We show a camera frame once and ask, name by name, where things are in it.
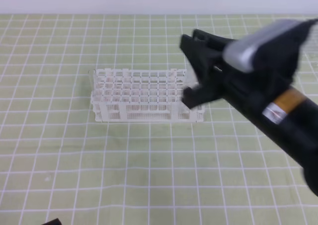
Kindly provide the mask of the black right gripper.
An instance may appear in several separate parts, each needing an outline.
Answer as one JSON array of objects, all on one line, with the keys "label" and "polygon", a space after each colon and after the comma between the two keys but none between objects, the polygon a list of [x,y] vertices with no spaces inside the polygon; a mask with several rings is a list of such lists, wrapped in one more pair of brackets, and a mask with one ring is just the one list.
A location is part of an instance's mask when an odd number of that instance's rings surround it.
[{"label": "black right gripper", "polygon": [[224,99],[243,115],[259,116],[290,86],[291,69],[286,64],[243,73],[225,63],[223,51],[234,41],[200,29],[194,29],[191,36],[181,35],[179,48],[199,83],[183,90],[181,101],[189,109]]}]

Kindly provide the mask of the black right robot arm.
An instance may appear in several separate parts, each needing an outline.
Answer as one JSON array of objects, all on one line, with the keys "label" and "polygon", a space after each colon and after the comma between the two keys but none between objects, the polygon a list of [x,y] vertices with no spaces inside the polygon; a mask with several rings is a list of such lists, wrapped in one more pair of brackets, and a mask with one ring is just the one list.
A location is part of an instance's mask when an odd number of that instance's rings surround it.
[{"label": "black right robot arm", "polygon": [[190,109],[224,99],[303,169],[307,186],[318,191],[318,106],[292,86],[309,28],[293,29],[262,44],[244,73],[225,59],[237,43],[196,29],[182,35],[180,49],[198,85],[187,87],[182,102]]}]

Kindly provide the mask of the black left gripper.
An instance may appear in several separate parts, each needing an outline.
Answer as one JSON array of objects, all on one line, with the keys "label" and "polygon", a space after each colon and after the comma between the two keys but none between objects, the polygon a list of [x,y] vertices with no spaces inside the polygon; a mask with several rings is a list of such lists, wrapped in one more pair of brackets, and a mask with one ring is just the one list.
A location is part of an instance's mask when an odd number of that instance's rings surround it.
[{"label": "black left gripper", "polygon": [[55,219],[48,221],[42,225],[62,225],[62,223],[58,218],[55,218]]}]

